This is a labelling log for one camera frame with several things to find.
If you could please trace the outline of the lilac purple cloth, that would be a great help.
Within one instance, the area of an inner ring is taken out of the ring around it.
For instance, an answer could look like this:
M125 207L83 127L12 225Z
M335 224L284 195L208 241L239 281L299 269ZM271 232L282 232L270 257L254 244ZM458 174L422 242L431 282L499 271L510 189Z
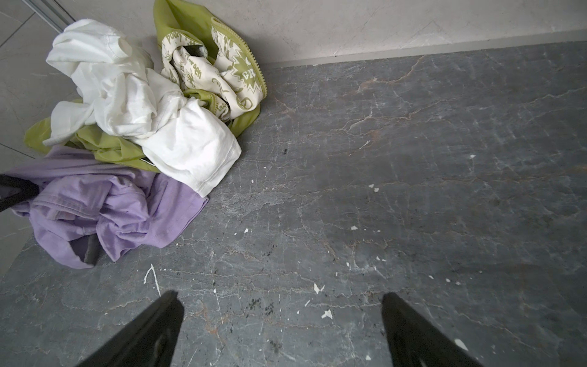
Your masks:
M35 198L12 209L29 219L48 255L72 269L90 267L83 254L92 235L113 261L141 245L162 249L208 202L165 174L103 163L90 151L64 146L7 174L39 187Z

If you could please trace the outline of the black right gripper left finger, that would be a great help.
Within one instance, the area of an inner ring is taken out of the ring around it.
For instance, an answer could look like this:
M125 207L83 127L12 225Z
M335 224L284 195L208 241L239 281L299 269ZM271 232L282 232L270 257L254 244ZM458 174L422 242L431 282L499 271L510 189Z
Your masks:
M177 291L166 291L80 366L170 366L183 323Z

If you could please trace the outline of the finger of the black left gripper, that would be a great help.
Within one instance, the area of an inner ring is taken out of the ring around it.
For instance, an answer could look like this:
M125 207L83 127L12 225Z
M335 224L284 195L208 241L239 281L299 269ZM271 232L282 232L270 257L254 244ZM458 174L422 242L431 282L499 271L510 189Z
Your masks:
M0 212L35 198L39 193L39 186L29 180L2 174Z

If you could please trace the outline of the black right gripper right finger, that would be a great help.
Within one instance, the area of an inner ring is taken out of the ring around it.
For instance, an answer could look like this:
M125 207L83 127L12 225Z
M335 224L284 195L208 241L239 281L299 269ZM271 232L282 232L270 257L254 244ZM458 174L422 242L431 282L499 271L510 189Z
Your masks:
M382 299L382 321L394 366L479 366L394 292Z

